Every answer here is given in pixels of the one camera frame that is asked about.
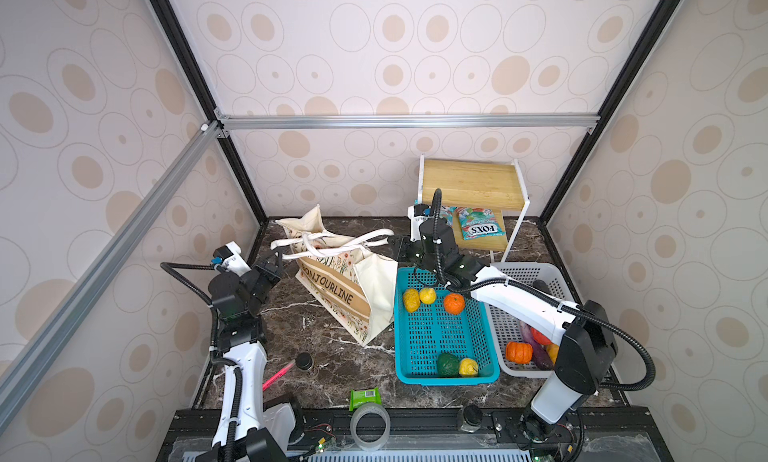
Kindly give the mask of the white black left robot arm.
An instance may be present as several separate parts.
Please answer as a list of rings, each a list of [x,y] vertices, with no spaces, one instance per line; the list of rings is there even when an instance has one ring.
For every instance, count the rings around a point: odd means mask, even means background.
[[[280,282],[279,251],[248,264],[236,243],[207,265],[162,262],[162,270],[199,296],[212,314],[210,363],[225,374],[223,405],[211,448],[197,461],[286,461],[296,414],[289,401],[264,406],[267,352],[260,312]]]

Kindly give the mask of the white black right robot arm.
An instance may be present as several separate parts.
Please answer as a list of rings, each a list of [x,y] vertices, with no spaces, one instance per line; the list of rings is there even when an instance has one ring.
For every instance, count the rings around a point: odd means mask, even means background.
[[[451,293],[501,309],[536,329],[559,348],[554,369],[527,405],[521,429],[530,440],[548,437],[563,416],[600,389],[639,391],[655,380],[656,367],[648,350],[633,336],[611,324],[604,308],[588,301],[578,305],[556,298],[504,274],[498,268],[460,252],[453,230],[441,218],[442,193],[432,203],[409,208],[409,237],[397,242],[394,254],[436,276]],[[634,383],[605,380],[624,340],[642,359],[643,377]]]

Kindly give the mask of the cream canvas grocery bag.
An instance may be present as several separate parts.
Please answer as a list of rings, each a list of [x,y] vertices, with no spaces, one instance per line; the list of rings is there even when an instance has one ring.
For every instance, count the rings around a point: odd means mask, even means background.
[[[338,235],[326,229],[319,206],[277,224],[285,237],[270,249],[288,251],[283,258],[297,262],[297,280],[358,344],[368,345],[393,322],[398,263],[374,251],[388,244],[392,230]]]

